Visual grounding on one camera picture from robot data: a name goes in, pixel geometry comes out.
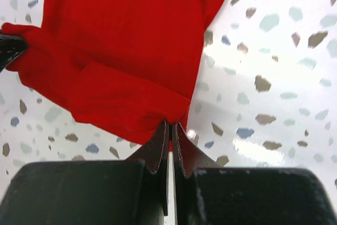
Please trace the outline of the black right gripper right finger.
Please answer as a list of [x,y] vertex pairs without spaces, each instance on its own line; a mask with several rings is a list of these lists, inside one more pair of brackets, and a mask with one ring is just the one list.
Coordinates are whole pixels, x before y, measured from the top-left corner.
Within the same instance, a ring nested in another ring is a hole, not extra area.
[[336,224],[321,181],[301,168],[227,168],[171,127],[177,224]]

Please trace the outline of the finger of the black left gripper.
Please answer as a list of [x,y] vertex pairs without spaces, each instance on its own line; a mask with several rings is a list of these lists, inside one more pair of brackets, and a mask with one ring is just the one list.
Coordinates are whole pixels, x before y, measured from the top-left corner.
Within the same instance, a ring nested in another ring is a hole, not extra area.
[[0,34],[0,72],[16,60],[29,48],[28,43],[20,36]]

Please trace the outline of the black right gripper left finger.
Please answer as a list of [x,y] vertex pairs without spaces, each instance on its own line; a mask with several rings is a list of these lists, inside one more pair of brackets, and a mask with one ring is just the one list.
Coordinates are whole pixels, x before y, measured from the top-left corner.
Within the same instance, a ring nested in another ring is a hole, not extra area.
[[125,160],[24,165],[1,201],[1,224],[163,224],[169,124]]

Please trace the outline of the red t shirt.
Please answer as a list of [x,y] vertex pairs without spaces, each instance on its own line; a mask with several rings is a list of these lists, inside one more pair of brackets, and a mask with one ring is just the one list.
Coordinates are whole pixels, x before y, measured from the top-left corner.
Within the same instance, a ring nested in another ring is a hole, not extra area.
[[41,27],[5,23],[28,50],[22,83],[90,123],[144,144],[187,119],[204,32],[224,0],[45,0]]

